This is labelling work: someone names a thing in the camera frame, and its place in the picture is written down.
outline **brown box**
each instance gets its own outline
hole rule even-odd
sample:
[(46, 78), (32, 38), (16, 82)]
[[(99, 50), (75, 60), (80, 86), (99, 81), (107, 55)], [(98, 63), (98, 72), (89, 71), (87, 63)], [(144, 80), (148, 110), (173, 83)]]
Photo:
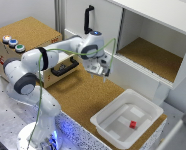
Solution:
[[(7, 77), (3, 71), (3, 63), (8, 58), (21, 58), (22, 54), (16, 53), (15, 49), (11, 49), (8, 45), (3, 44), (2, 38), (5, 35), (10, 35), (13, 39), (18, 40), (19, 44), (25, 46), (26, 51), (32, 50), (36, 47), (44, 47), (62, 40), (62, 35), (59, 32), (41, 23), (33, 17), (25, 18), (23, 20), (0, 28), (0, 75), (6, 80)], [(75, 55), (70, 55), (62, 62), (59, 62), (57, 66), (60, 66), (62, 63), (66, 64), (66, 66), (70, 65), (70, 57), (72, 56), (76, 59)], [(46, 88), (50, 86), (51, 84), (57, 82), (73, 71), (75, 71), (75, 69), (72, 69), (71, 71), (60, 77), (55, 77), (51, 73), (50, 69), (45, 70), (43, 72), (44, 87)]]

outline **green wire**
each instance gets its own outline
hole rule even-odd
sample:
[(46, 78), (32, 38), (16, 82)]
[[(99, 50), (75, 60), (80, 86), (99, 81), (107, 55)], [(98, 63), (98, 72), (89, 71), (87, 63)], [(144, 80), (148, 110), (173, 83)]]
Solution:
[[(48, 49), (47, 51), (52, 51), (52, 50), (60, 50), (60, 51), (64, 51), (64, 52), (69, 52), (69, 53), (72, 53), (72, 54), (77, 54), (77, 55), (92, 55), (92, 54), (95, 54), (101, 50), (103, 50), (105, 47), (107, 47), (112, 41), (114, 41), (114, 44), (113, 44), (113, 52), (112, 52), (112, 57), (111, 57), (111, 61), (110, 61), (110, 69), (111, 69), (111, 66), (112, 66), (112, 61), (113, 61), (113, 56), (114, 56), (114, 52), (115, 52), (115, 45), (116, 45), (116, 39), (113, 38), (111, 39), (106, 45), (104, 45), (102, 48), (98, 49), (97, 51), (95, 52), (92, 52), (92, 53), (75, 53), (75, 52), (72, 52), (72, 51), (69, 51), (69, 50), (64, 50), (64, 49)], [(40, 62), (41, 62), (41, 58), (42, 58), (42, 54), (40, 55), (39, 57), (39, 80), (40, 80), (40, 99), (39, 99), (39, 105), (38, 105), (38, 113), (37, 113), (37, 118), (36, 118), (36, 122), (35, 122), (35, 126), (33, 128), (33, 131), (31, 133), (31, 136), (30, 136), (30, 139), (29, 139), (29, 142), (28, 142), (28, 147), (27, 147), (27, 150), (29, 148), (29, 145), (30, 145), (30, 142), (31, 142), (31, 139), (32, 139), (32, 136), (33, 136), (33, 133), (35, 131), (35, 128), (36, 128), (36, 125), (37, 125), (37, 122), (38, 122), (38, 119), (39, 119), (39, 114), (40, 114), (40, 106), (41, 106), (41, 102), (42, 102), (42, 78), (41, 78), (41, 73), (40, 73)]]

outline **red block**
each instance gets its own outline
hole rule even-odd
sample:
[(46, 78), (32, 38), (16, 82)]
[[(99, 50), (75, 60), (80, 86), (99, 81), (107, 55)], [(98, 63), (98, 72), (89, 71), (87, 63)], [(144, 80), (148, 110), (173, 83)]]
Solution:
[(137, 122), (135, 122), (135, 121), (131, 121), (131, 123), (130, 123), (130, 128), (135, 129), (136, 123), (137, 123)]

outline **black handle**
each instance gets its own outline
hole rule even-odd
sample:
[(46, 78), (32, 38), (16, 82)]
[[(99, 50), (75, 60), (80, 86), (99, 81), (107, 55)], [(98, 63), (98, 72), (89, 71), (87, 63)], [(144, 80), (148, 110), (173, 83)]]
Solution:
[(79, 65), (79, 63), (74, 60), (73, 57), (70, 58), (70, 61), (72, 62), (72, 64), (64, 69), (59, 69), (59, 70), (55, 70), (54, 68), (51, 68), (51, 72), (53, 75), (59, 77), (62, 76), (63, 74), (67, 73), (68, 71), (72, 70), (73, 68), (77, 67)]
[(94, 10), (94, 7), (89, 5), (89, 8), (85, 10), (85, 24), (84, 24), (84, 30), (85, 34), (88, 34), (92, 31), (92, 29), (89, 28), (89, 12)]

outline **cork shelf bottom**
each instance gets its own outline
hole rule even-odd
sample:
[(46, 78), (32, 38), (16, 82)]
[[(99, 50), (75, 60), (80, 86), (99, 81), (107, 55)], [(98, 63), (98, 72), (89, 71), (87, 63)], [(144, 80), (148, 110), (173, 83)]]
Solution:
[(142, 38), (137, 38), (118, 53), (171, 82), (174, 82), (183, 60)]

